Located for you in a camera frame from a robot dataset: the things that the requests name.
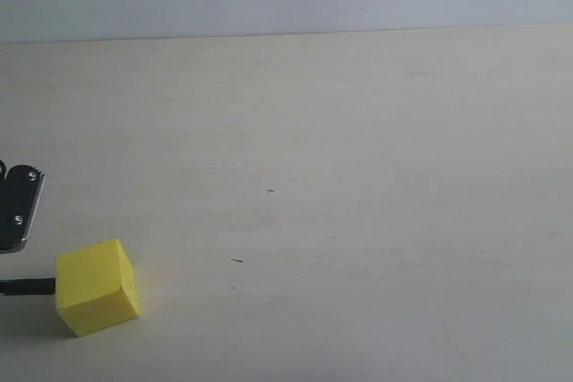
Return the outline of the black and white marker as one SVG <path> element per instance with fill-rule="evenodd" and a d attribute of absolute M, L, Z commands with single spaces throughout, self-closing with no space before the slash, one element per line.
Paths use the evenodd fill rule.
<path fill-rule="evenodd" d="M 11 279 L 0 281 L 0 293 L 3 296 L 34 296 L 54 295 L 56 292 L 56 279 Z"/>

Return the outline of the yellow foam cube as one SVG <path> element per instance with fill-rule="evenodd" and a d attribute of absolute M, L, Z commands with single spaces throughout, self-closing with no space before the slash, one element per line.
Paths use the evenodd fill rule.
<path fill-rule="evenodd" d="M 78 337 L 141 315 L 133 265 L 117 239 L 59 255 L 55 298 L 58 316 Z"/>

